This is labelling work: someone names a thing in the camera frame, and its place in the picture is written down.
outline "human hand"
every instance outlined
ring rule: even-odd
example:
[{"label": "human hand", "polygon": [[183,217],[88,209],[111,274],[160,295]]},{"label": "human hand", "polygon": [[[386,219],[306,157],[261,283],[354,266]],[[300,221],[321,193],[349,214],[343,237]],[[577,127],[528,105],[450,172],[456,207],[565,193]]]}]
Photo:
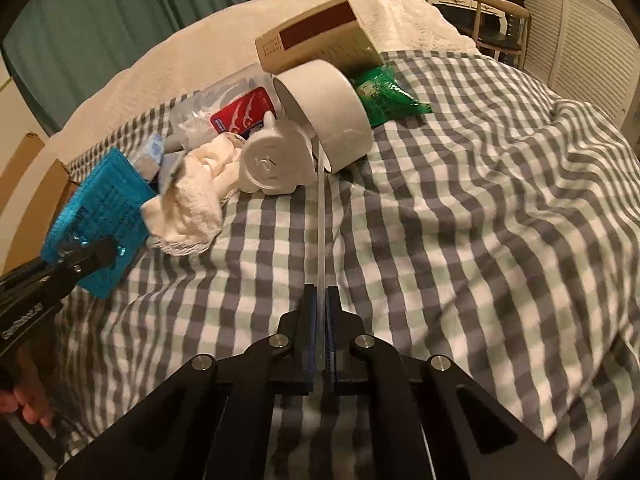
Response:
[{"label": "human hand", "polygon": [[0,390],[0,413],[14,413],[22,409],[22,416],[26,422],[35,424],[39,421],[48,427],[51,425],[53,413],[36,365],[31,360],[26,346],[16,352],[16,360],[22,368],[22,378],[12,392]]}]

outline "wooden chair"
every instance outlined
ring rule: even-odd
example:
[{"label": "wooden chair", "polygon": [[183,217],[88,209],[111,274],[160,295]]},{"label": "wooden chair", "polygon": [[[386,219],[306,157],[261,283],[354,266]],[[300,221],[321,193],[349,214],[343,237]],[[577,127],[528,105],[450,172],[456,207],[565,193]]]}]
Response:
[{"label": "wooden chair", "polygon": [[[524,67],[524,60],[527,55],[527,44],[529,43],[529,33],[531,30],[531,13],[524,7],[508,2],[507,0],[472,0],[478,3],[476,7],[476,18],[474,20],[473,29],[466,27],[457,27],[457,29],[471,36],[471,39],[476,42],[478,47],[488,48],[490,50],[497,50],[499,52],[505,52],[518,56],[518,69],[522,70]],[[505,14],[510,14],[520,20],[525,20],[525,26],[520,26],[518,30],[517,38],[509,38],[499,32],[483,32],[480,30],[480,21],[482,18],[482,5],[493,7],[494,9],[501,10]]]}]

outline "black chair seat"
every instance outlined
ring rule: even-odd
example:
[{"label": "black chair seat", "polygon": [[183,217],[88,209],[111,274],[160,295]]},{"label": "black chair seat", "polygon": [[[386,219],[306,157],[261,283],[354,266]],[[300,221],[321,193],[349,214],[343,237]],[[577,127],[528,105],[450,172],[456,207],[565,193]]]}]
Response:
[{"label": "black chair seat", "polygon": [[[473,33],[472,27],[466,25],[455,25],[460,34],[471,37]],[[508,38],[500,32],[492,32],[489,30],[482,30],[480,28],[480,34],[478,35],[478,41],[486,45],[494,46],[495,48],[503,48],[505,50],[520,50],[520,44],[514,38]]]}]

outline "red label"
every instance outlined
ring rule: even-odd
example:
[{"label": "red label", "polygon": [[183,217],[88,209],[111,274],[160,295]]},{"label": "red label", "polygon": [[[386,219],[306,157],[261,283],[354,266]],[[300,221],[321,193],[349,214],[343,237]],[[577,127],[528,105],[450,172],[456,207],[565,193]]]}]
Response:
[{"label": "red label", "polygon": [[275,113],[275,108],[260,86],[222,108],[210,121],[219,134],[231,132],[247,139],[252,131],[262,127],[265,112]]}]

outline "cardboard box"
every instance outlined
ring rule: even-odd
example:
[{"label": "cardboard box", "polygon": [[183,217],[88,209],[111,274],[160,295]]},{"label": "cardboard box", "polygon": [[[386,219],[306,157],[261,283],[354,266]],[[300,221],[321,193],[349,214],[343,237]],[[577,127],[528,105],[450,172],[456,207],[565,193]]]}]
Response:
[{"label": "cardboard box", "polygon": [[77,188],[39,136],[22,139],[0,174],[0,274],[40,255],[50,226]]},{"label": "cardboard box", "polygon": [[345,75],[383,64],[348,0],[331,0],[303,12],[255,40],[260,65],[279,74],[324,59]]}]

